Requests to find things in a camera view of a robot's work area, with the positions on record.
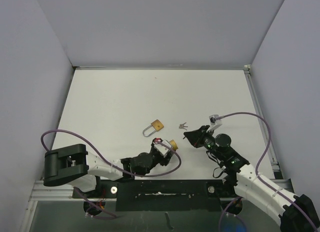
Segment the small brass padlock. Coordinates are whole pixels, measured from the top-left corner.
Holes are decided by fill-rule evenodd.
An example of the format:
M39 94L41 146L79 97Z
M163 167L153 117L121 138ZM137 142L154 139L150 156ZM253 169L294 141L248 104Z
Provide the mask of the small brass padlock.
M174 140L170 140L168 143L170 144L171 151L176 151L178 149L178 146Z

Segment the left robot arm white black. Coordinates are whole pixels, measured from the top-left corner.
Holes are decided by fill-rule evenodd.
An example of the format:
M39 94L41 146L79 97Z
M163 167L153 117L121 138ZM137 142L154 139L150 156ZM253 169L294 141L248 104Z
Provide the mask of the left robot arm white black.
M178 149L174 140L153 139L148 153L114 160L107 164L87 151L86 145L76 144L45 153L44 180L46 187L69 184L88 196L100 195L102 177L116 182L128 182L146 176L157 165L167 166Z

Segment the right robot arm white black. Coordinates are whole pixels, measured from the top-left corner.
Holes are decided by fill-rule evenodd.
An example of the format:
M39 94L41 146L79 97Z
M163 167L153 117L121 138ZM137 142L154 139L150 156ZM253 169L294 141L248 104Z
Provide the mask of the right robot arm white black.
M206 148L219 160L227 174L223 192L230 197L245 198L270 216L282 232L316 232L320 227L312 200L298 196L256 172L255 167L231 147L227 134L213 135L209 126L184 132L184 137L195 148Z

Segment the silver key bunch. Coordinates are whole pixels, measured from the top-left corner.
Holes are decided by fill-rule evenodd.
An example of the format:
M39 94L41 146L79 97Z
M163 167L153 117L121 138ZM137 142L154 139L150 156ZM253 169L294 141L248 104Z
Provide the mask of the silver key bunch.
M178 128L186 130L188 128L188 126L186 125L186 122L184 122L182 124L179 124Z

